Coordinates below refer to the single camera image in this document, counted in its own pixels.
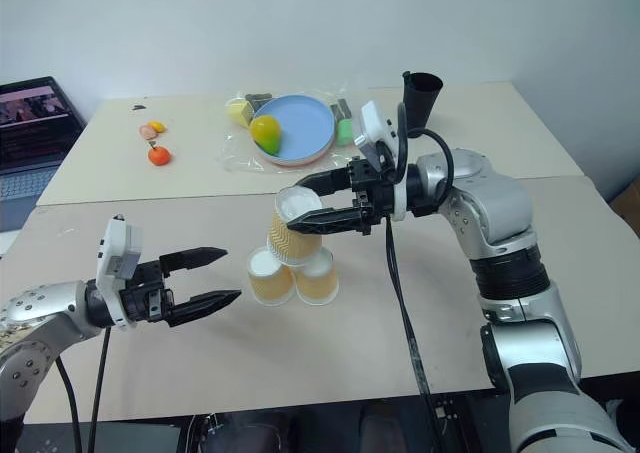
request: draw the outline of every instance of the beige table surface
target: beige table surface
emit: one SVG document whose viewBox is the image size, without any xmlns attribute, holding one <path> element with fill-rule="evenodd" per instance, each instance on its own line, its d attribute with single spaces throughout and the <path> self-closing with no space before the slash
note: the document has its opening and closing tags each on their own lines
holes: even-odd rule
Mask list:
<svg viewBox="0 0 640 453">
<path fill-rule="evenodd" d="M 533 198 L 543 260 L 582 350 L 584 374 L 639 369 L 640 242 L 584 177 L 524 185 Z M 272 201 L 272 195 L 249 195 L 38 207 L 0 260 L 0 298 L 32 285 L 93 278 L 106 221 L 123 213 L 144 228 L 143 261 L 196 246 L 228 248 L 230 254 L 209 267 L 173 274 L 168 284 L 177 299 L 217 288 L 241 287 L 244 293 L 227 309 L 181 327 L 142 323 L 135 331 L 114 331 L 101 419 L 415 394 L 386 269 L 384 228 L 370 237 L 325 238 L 341 281 L 333 303 L 310 307 L 293 298 L 265 308 L 252 298 L 245 263 L 264 241 Z M 411 217 L 394 231 L 433 391 L 490 387 L 476 285 L 449 225 L 437 216 Z M 101 338 L 94 338 L 63 354 L 83 421 L 90 416 L 100 345 Z M 55 371 L 26 419 L 68 421 Z"/>
<path fill-rule="evenodd" d="M 375 99 L 381 113 L 395 122 L 400 88 L 370 90 L 364 96 Z M 275 193 L 303 176 L 300 171 L 265 174 L 225 169 L 217 158 L 229 133 L 241 138 L 237 151 L 257 155 L 247 131 L 225 116 L 227 99 L 219 94 L 106 100 L 38 204 Z M 132 111 L 136 104 L 146 109 Z M 353 103 L 351 108 L 354 114 L 359 111 Z M 147 160 L 148 145 L 138 134 L 138 127 L 150 120 L 168 127 L 158 142 L 174 159 L 161 168 Z M 445 87 L 429 127 L 452 148 L 480 151 L 497 171 L 515 178 L 582 175 L 511 83 Z M 357 153 L 354 148 L 334 151 L 346 158 Z M 412 140 L 410 160 L 434 151 L 438 147 L 428 138 Z"/>
</svg>

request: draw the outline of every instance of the yellow paper cup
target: yellow paper cup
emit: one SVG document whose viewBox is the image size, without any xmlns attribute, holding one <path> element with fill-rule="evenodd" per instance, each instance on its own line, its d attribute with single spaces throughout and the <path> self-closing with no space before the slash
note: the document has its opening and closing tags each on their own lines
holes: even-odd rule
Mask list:
<svg viewBox="0 0 640 453">
<path fill-rule="evenodd" d="M 280 306 L 296 291 L 291 270 L 281 264 L 266 246 L 249 255 L 247 270 L 253 296 L 265 306 Z"/>
<path fill-rule="evenodd" d="M 309 305 L 326 305 L 340 289 L 333 255 L 324 247 L 306 265 L 294 270 L 294 276 L 298 296 Z"/>
<path fill-rule="evenodd" d="M 267 234 L 269 251 L 288 266 L 302 266 L 322 246 L 321 235 L 305 235 L 287 228 L 287 222 L 322 208 L 320 197 L 302 186 L 285 188 L 276 195 L 275 211 Z"/>
</svg>

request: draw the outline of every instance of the clear plastic bag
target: clear plastic bag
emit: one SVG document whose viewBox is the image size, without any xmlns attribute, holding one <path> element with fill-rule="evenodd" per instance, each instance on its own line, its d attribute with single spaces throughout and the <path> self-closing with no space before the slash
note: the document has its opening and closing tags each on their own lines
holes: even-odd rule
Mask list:
<svg viewBox="0 0 640 453">
<path fill-rule="evenodd" d="M 255 91 L 252 94 L 261 94 L 265 91 Z M 347 102 L 352 114 L 352 132 L 353 137 L 357 137 L 360 132 L 360 124 L 358 121 L 358 112 L 360 111 L 362 95 L 353 88 L 351 91 L 346 85 L 340 85 L 330 88 L 311 88 L 311 89 L 288 89 L 269 90 L 268 93 L 277 98 L 284 95 L 306 95 L 315 98 L 328 107 L 338 103 L 339 99 Z M 245 100 L 246 93 L 238 92 L 235 97 L 230 98 L 228 105 L 234 102 Z M 235 123 L 231 118 L 228 120 L 228 129 L 225 132 L 225 140 L 218 160 L 224 165 L 225 169 L 231 171 L 250 171 L 257 173 L 288 173 L 304 171 L 322 171 L 332 168 L 340 168 L 346 166 L 351 158 L 358 154 L 357 148 L 353 143 L 346 146 L 337 146 L 334 142 L 331 147 L 317 160 L 302 166 L 283 166 L 272 163 L 266 159 L 260 152 L 259 147 L 254 143 L 247 128 Z"/>
</svg>

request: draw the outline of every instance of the black cup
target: black cup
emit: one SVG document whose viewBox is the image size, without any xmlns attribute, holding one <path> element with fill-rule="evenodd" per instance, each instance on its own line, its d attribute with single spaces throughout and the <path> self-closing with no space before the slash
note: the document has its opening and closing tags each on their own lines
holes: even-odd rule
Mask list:
<svg viewBox="0 0 640 453">
<path fill-rule="evenodd" d="M 407 110 L 407 131 L 424 128 L 431 114 L 433 104 L 442 89 L 442 80 L 430 73 L 411 73 L 405 71 L 404 98 L 402 102 Z M 409 138 L 417 138 L 419 132 L 409 133 Z"/>
</svg>

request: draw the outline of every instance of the blue plate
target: blue plate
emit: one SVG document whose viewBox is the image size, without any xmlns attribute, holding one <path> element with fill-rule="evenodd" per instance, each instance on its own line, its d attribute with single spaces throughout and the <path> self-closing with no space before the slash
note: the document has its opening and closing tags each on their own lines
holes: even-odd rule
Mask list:
<svg viewBox="0 0 640 453">
<path fill-rule="evenodd" d="M 333 143 L 335 119 L 331 109 L 315 98 L 286 95 L 271 100 L 255 116 L 271 115 L 282 130 L 280 151 L 270 155 L 258 147 L 267 160 L 284 166 L 299 166 L 320 158 Z"/>
</svg>

